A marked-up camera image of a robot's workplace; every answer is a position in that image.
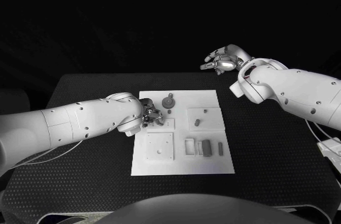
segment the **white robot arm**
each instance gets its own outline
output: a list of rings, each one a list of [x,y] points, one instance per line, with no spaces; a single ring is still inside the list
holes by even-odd
[[[228,45],[205,57],[199,69],[238,70],[237,82],[230,86],[235,97],[244,95],[253,103],[267,98],[297,117],[341,130],[339,79],[287,67],[276,60],[248,56],[235,45]]]
[[[163,118],[149,99],[129,93],[51,109],[0,115],[0,176],[30,155],[96,137],[115,128],[132,136]]]

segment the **black background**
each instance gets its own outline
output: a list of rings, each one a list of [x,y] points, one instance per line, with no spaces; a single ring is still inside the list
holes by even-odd
[[[197,72],[230,43],[341,77],[339,0],[1,0],[0,87],[44,108],[68,73]]]

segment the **black mat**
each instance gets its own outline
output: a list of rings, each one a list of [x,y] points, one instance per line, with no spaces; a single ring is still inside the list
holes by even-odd
[[[47,213],[113,211],[173,193],[220,194],[270,206],[310,204],[332,218],[341,191],[304,121],[271,100],[257,105],[235,98],[228,90],[234,81],[228,72],[63,76],[47,108],[116,92],[138,97],[148,90],[215,89],[235,174],[132,177],[133,137],[113,131],[56,160],[15,169],[2,198],[7,223],[35,223]]]

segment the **white cable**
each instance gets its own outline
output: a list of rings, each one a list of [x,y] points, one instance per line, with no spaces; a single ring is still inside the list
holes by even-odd
[[[48,153],[51,150],[54,150],[56,148],[50,149],[47,152],[44,152],[43,154],[40,154],[38,156],[35,156],[34,158],[31,158],[30,160],[27,160],[25,162],[22,162],[21,164],[15,165],[11,167],[15,168],[18,166],[22,166],[22,165],[32,165],[32,164],[38,164],[38,163],[44,163],[47,161],[51,161],[54,160],[56,158],[58,158],[60,156],[63,156],[71,149],[68,149],[63,154],[60,154],[58,156],[56,156],[54,158],[45,160],[45,161],[40,161],[40,162],[32,162],[32,163],[28,163],[30,161],[35,160],[40,156],[43,156],[45,153]]]
[[[336,139],[333,139],[333,138],[326,134],[326,132],[322,130],[322,128],[317,126],[317,124],[316,124],[314,122],[313,122],[313,124],[316,125],[319,131],[325,134],[325,136],[326,136],[330,140],[333,140],[338,144],[341,144],[341,142],[339,142]]]
[[[312,133],[312,135],[314,136],[314,138],[316,138],[316,140],[319,141],[319,143],[325,146],[325,148],[326,148],[336,156],[339,156],[339,155],[329,149],[329,147],[322,143],[320,139],[317,138],[316,134],[314,134],[313,131],[312,131],[310,125],[309,125],[309,123],[307,123],[307,120],[304,120],[304,122],[306,122],[306,125],[307,125],[307,127],[309,127],[310,133]]]
[[[44,154],[47,154],[47,153],[48,153],[50,151],[53,151],[54,149],[56,149],[56,148],[50,149],[50,150],[45,151],[43,154],[40,154],[38,156],[32,157],[30,160],[27,160],[27,161],[24,161],[22,163],[17,164],[15,166],[11,167],[11,169],[15,168],[15,167],[18,167],[18,166],[21,166],[21,165],[25,165],[25,163],[28,163],[30,161],[35,160],[40,156],[43,156]]]
[[[70,150],[67,150],[63,154],[60,154],[58,156],[56,156],[54,158],[51,158],[51,159],[48,159],[48,160],[45,160],[45,161],[40,161],[40,162],[32,162],[32,163],[25,163],[25,165],[32,165],[32,164],[40,164],[40,163],[44,163],[44,162],[47,162],[47,161],[51,161],[51,160],[54,160],[56,158],[58,158],[60,156],[63,156]]]

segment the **black table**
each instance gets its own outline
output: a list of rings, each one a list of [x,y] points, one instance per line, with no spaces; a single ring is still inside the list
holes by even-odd
[[[268,206],[313,205],[330,217],[339,186],[303,119],[273,100],[235,98],[235,72],[64,75],[47,108],[116,92],[215,89],[235,174],[132,177],[133,137],[117,131],[87,139],[56,160],[15,169],[5,189],[7,223],[35,223],[47,213],[113,211],[132,202],[175,193],[238,197]],[[61,154],[57,148],[38,161]]]

